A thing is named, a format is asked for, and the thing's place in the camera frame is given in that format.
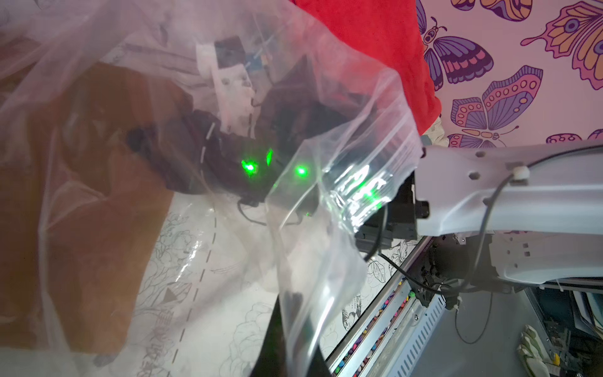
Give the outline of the clear plastic vacuum bag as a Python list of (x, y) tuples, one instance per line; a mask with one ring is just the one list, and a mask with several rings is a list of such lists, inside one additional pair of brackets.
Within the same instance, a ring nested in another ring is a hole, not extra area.
[(1, 4), (1, 374), (314, 376), (421, 143), (289, 1)]

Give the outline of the red garment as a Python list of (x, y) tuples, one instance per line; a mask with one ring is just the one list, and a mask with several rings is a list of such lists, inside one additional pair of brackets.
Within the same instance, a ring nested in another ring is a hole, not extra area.
[(419, 33), (416, 3), (408, 0), (307, 0), (294, 4), (321, 21), (355, 50), (395, 70), (402, 81), (420, 135), (444, 136)]

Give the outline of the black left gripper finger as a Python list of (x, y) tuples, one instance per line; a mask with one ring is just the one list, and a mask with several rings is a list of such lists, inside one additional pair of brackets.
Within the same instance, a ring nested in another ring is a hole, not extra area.
[[(252, 377), (286, 377), (293, 376), (287, 371), (286, 342), (283, 320), (280, 310), (280, 298), (277, 296), (275, 307), (270, 317), (258, 359), (249, 376)], [(320, 347), (315, 351), (306, 376), (330, 376), (327, 363)]]

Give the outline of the brown garment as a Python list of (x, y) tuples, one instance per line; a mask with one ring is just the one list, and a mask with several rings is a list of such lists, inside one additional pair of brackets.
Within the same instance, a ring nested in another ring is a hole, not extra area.
[(115, 353), (173, 194), (127, 134), (191, 107), (167, 79), (96, 64), (1, 115), (1, 344)]

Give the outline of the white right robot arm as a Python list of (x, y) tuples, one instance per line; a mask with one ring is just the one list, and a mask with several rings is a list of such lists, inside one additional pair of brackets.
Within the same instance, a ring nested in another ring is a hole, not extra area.
[(169, 190), (265, 204), (282, 290), (349, 287), (357, 232), (407, 184), (400, 214), (423, 236), (602, 234), (600, 144), (424, 147), (399, 76), (378, 61), (304, 56), (247, 105), (254, 130), (244, 134), (225, 112), (195, 109), (131, 130), (127, 144)]

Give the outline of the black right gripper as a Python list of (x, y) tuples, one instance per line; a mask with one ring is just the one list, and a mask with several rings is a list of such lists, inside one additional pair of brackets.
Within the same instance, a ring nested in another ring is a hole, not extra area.
[(303, 141), (352, 121), (368, 100), (303, 57), (263, 100), (255, 139), (222, 133), (217, 116), (196, 109), (129, 130), (127, 145), (170, 191), (202, 196), (218, 189), (256, 207)]

